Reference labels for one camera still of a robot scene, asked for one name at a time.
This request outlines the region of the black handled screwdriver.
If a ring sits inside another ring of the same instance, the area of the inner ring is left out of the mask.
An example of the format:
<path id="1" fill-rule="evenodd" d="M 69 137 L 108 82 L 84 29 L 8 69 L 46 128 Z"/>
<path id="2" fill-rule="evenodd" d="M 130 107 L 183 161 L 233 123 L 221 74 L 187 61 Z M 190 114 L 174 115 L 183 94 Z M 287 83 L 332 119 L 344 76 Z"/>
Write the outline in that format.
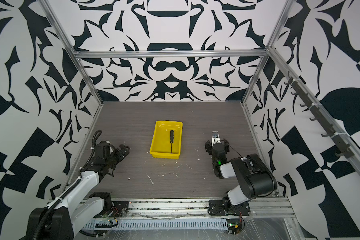
<path id="1" fill-rule="evenodd" d="M 171 151 L 170 153 L 173 153 L 173 143 L 174 143 L 174 130 L 170 130 L 170 144 L 171 144 Z"/>

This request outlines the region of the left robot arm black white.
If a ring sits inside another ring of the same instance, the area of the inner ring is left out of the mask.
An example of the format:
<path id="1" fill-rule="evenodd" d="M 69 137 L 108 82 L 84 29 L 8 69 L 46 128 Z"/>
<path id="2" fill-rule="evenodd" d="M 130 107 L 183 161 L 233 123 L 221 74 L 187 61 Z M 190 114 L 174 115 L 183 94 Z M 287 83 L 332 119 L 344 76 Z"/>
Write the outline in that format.
<path id="1" fill-rule="evenodd" d="M 93 144 L 80 175 L 61 195 L 44 208 L 34 209 L 28 220 L 27 240 L 72 240 L 96 215 L 107 217 L 113 208 L 110 193 L 91 194 L 105 176 L 114 175 L 117 164 L 130 154 L 130 147 L 108 141 Z"/>

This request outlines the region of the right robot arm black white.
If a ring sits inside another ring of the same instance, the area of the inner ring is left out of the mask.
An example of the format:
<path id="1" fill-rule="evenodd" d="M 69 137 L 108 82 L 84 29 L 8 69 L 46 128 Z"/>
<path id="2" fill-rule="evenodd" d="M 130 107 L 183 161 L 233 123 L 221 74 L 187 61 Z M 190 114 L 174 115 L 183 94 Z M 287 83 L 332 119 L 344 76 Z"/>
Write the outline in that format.
<path id="1" fill-rule="evenodd" d="M 257 197 L 266 197 L 278 188 L 275 177 L 257 154 L 239 156 L 229 161 L 227 153 L 233 148 L 228 140 L 220 138 L 219 132 L 212 132 L 212 139 L 205 142 L 205 149 L 212 156 L 216 177 L 235 177 L 238 181 L 238 186 L 223 198 L 223 206 L 227 210 Z"/>

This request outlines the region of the yellow plastic bin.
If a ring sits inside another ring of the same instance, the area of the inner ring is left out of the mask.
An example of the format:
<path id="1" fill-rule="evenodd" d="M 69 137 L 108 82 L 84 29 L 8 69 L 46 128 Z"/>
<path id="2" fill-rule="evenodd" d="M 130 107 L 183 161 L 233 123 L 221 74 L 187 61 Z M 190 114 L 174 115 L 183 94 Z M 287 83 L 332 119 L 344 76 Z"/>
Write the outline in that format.
<path id="1" fill-rule="evenodd" d="M 171 154 L 170 130 L 174 130 L 173 153 Z M 181 155 L 183 123 L 176 121 L 156 121 L 150 147 L 153 158 L 178 160 Z"/>

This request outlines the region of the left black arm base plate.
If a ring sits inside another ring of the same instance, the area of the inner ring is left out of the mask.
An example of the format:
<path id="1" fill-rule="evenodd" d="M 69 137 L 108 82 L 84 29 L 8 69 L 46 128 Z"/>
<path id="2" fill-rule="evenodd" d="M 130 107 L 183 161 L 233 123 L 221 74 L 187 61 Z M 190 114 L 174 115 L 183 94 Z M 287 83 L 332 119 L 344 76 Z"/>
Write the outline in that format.
<path id="1" fill-rule="evenodd" d="M 113 201 L 111 209 L 106 213 L 109 218 L 124 217 L 129 211 L 129 201 Z"/>

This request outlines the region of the aluminium frame rail front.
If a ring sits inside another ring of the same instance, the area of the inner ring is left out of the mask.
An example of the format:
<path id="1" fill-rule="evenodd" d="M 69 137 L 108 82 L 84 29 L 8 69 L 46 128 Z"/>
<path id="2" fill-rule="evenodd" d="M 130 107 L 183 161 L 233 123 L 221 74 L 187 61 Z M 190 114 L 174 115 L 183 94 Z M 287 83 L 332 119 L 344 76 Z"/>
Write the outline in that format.
<path id="1" fill-rule="evenodd" d="M 296 214 L 287 198 L 257 198 L 248 202 L 250 206 L 249 216 L 223 216 L 213 217 L 208 214 L 209 200 L 218 199 L 114 199 L 114 201 L 129 201 L 129 211 L 124 217 L 109 218 L 107 210 L 102 213 L 105 204 L 102 199 L 83 200 L 74 204 L 67 200 L 59 204 L 60 207 L 66 207 L 70 216 L 77 220 L 79 217 L 91 217 L 96 220 L 114 221 L 114 220 L 171 220 L 171 219 L 294 219 Z"/>

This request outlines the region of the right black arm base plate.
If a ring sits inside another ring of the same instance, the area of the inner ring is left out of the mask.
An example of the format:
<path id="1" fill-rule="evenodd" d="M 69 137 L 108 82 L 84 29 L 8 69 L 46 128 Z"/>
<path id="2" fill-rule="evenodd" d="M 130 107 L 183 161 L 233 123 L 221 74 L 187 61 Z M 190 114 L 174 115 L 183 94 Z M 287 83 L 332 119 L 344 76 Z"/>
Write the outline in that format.
<path id="1" fill-rule="evenodd" d="M 229 202 L 228 198 L 209 200 L 208 214 L 213 217 L 249 216 L 250 211 L 248 202 L 234 206 Z"/>

